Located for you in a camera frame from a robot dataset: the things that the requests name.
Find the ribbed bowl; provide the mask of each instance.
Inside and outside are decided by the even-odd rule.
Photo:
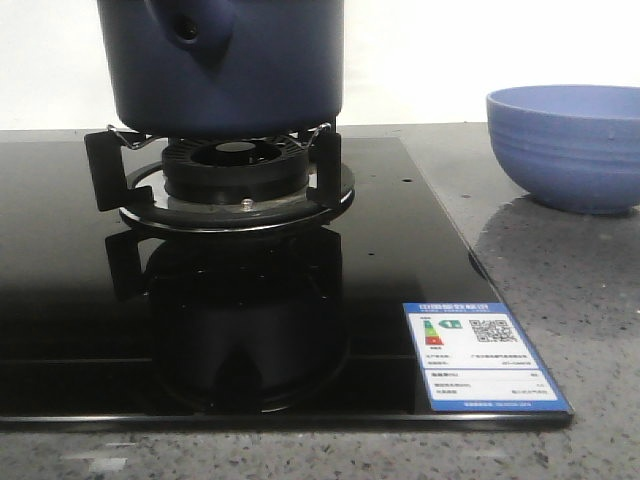
[[[491,146],[540,202],[612,214],[640,204],[640,88],[549,85],[487,96]]]

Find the gray speckled countertop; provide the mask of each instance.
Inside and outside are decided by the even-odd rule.
[[[640,478],[640,216],[539,206],[484,124],[344,127],[400,137],[576,410],[545,433],[0,436],[0,478]],[[18,133],[4,132],[0,140]]]

